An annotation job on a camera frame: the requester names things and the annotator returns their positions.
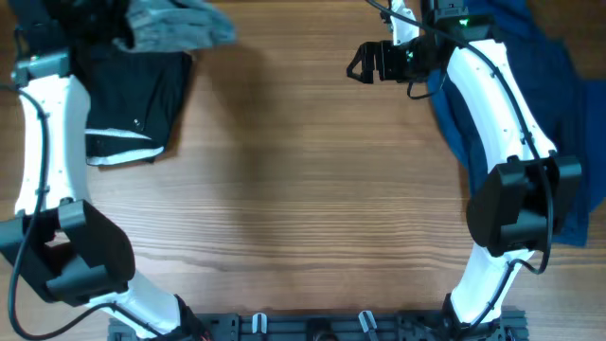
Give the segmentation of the light blue denim shorts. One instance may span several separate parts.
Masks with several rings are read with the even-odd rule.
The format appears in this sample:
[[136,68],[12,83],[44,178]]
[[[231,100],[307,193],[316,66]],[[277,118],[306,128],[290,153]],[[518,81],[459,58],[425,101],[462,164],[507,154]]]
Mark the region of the light blue denim shorts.
[[133,34],[113,39],[129,53],[171,53],[209,49],[237,41],[232,21],[203,0],[132,0],[126,13]]

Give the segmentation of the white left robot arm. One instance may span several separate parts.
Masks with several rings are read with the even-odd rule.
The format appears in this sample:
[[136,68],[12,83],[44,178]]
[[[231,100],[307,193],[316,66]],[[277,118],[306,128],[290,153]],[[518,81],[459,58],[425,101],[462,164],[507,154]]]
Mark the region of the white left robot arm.
[[14,1],[22,22],[20,52],[7,90],[25,119],[25,164],[15,215],[1,224],[1,252],[11,264],[8,316],[23,332],[17,286],[26,282],[45,302],[103,311],[141,339],[183,340],[201,334],[183,300],[135,268],[122,229],[91,203],[85,127],[91,98],[73,71],[78,45],[131,39],[125,1]]

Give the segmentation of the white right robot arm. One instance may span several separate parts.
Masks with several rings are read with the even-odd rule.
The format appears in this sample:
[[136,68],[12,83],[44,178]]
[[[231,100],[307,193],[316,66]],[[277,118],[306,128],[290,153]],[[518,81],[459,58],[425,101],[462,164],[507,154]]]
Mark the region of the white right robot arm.
[[508,47],[489,16],[424,25],[400,15],[393,37],[361,44],[347,75],[415,84],[438,72],[465,109],[476,137],[481,182],[468,202],[473,248],[444,314],[471,335],[502,317],[502,303],[521,270],[542,274],[581,178],[580,161],[562,154],[533,115],[511,70]]

